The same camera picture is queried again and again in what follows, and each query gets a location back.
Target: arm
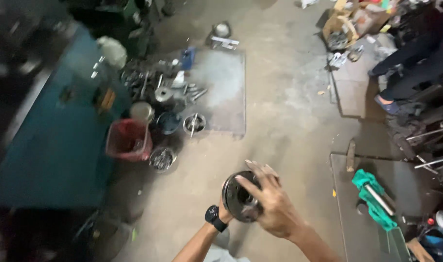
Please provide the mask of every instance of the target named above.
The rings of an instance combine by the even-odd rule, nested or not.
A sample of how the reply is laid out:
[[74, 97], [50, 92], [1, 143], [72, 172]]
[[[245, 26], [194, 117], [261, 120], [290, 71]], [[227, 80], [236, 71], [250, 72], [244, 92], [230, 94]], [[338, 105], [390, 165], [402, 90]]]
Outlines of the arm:
[[[233, 217], [223, 207], [220, 199], [218, 210], [218, 217], [220, 220], [228, 224]], [[172, 262], [202, 262], [207, 255], [210, 245], [218, 235], [218, 230], [210, 223], [205, 222], [199, 231], [191, 238], [191, 240], [183, 247], [183, 249], [176, 255]]]
[[246, 160], [262, 189], [247, 179], [236, 180], [263, 206], [263, 214], [257, 222], [269, 233], [293, 242], [311, 262], [338, 262], [340, 257], [328, 247], [315, 230], [297, 214], [288, 195], [281, 188], [279, 177], [268, 165]]

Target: watch strap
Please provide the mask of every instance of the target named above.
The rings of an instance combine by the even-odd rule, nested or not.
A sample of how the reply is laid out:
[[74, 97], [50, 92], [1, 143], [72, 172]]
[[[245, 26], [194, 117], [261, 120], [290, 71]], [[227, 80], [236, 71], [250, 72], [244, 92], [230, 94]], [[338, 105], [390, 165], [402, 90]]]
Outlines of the watch strap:
[[220, 218], [217, 216], [215, 220], [212, 222], [212, 225], [221, 233], [223, 232], [228, 225], [223, 223], [223, 221], [220, 220]]

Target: dark pants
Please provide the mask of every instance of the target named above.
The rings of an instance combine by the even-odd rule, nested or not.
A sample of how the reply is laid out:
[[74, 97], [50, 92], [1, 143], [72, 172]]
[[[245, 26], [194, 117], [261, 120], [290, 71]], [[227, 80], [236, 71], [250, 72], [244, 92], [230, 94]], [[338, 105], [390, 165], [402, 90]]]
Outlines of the dark pants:
[[426, 58], [421, 64], [412, 66], [394, 85], [380, 93], [388, 101], [408, 99], [418, 92], [413, 89], [420, 83], [436, 80], [443, 74], [443, 38], [436, 34], [422, 35], [391, 54], [372, 70], [376, 74], [385, 74], [391, 67], [403, 64], [405, 67], [414, 65]]

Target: hand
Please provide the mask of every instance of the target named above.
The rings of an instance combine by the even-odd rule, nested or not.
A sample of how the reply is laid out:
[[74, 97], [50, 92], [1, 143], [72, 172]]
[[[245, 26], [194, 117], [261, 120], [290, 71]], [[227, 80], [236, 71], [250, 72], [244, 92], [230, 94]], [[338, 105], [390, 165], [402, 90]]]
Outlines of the hand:
[[223, 205], [223, 200], [221, 197], [220, 197], [220, 203], [218, 204], [218, 217], [225, 224], [228, 224], [231, 221], [231, 219], [233, 219], [233, 216], [231, 215], [231, 213], [225, 209], [225, 206]]
[[263, 214], [257, 222], [272, 235], [291, 240], [305, 223], [281, 188], [277, 173], [270, 166], [255, 161], [246, 160], [246, 164], [259, 180], [262, 190], [242, 176], [235, 179], [262, 204]]

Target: concrete floor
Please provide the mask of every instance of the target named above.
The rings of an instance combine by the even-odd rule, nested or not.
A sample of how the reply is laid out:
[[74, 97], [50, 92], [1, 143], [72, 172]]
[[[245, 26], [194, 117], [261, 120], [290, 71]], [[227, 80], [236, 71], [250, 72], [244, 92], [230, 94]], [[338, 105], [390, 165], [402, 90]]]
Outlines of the concrete floor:
[[[245, 159], [271, 165], [300, 214], [344, 257], [330, 152], [346, 152], [355, 138], [359, 155], [400, 154], [383, 124], [341, 118], [329, 102], [325, 48], [316, 23], [332, 5], [329, 0], [306, 9], [293, 0], [176, 4], [178, 14], [157, 28], [163, 52], [183, 48], [187, 38], [202, 45], [211, 25], [224, 20], [246, 50], [247, 133], [242, 140], [211, 134], [183, 141], [171, 174], [153, 175], [147, 163], [121, 164], [110, 206], [125, 214], [137, 235], [115, 261], [171, 261], [204, 223], [207, 208], [218, 203], [225, 179], [244, 169]], [[307, 261], [294, 245], [255, 223], [233, 221], [229, 230], [233, 256], [253, 262]]]

